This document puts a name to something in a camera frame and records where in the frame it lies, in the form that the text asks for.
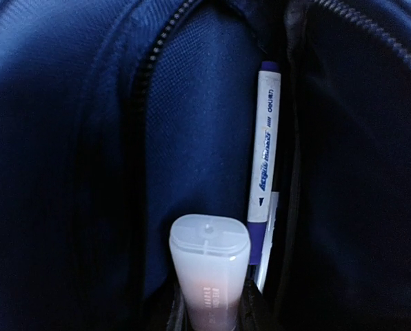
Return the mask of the navy blue student backpack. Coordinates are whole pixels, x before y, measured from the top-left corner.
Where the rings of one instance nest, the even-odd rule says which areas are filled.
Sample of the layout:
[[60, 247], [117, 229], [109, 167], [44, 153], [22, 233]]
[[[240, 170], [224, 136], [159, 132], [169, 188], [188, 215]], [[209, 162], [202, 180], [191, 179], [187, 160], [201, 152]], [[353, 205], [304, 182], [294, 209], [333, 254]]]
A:
[[260, 330], [411, 330], [411, 1], [0, 1], [0, 330], [163, 330], [172, 223], [247, 225], [262, 61]]

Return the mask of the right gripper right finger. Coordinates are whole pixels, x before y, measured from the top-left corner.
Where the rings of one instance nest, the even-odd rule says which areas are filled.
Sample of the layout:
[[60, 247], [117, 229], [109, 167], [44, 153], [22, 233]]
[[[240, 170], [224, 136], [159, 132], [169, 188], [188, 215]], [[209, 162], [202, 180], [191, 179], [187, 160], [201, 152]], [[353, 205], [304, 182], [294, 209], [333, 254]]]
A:
[[239, 304], [238, 330], [258, 331], [261, 329], [262, 296], [255, 282], [246, 279]]

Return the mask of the purple capped white marker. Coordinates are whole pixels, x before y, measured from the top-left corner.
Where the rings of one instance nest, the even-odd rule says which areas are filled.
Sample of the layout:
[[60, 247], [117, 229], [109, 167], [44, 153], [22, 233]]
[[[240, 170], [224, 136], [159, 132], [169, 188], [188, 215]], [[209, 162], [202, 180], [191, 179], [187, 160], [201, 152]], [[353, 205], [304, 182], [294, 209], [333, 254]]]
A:
[[247, 228], [250, 265], [261, 261], [274, 178], [281, 98], [281, 73], [273, 61], [263, 61], [258, 73], [252, 173]]

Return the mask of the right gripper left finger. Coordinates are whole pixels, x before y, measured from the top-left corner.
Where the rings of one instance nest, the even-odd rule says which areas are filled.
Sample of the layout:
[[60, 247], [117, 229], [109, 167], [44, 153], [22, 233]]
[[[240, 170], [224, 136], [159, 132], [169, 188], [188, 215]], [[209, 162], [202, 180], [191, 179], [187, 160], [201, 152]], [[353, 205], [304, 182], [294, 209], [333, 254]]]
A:
[[186, 304], [178, 285], [172, 285], [165, 293], [163, 301], [165, 331], [187, 330]]

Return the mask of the black capped white marker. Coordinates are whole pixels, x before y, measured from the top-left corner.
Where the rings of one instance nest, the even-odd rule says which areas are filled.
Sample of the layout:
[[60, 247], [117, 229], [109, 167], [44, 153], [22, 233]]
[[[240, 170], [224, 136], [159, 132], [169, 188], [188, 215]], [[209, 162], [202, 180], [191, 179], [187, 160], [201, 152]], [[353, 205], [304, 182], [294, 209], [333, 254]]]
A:
[[271, 194], [270, 209], [268, 213], [268, 222], [267, 222], [267, 227], [265, 230], [263, 248], [261, 251], [261, 260], [256, 268], [255, 283], [260, 293], [263, 293], [263, 289], [265, 287], [265, 281], [267, 277], [267, 272], [268, 272], [268, 264], [270, 260], [271, 249], [272, 249], [274, 226], [275, 226], [275, 221], [276, 221], [276, 213], [277, 213], [277, 207], [279, 203], [279, 196], [280, 196], [279, 192], [272, 192]]

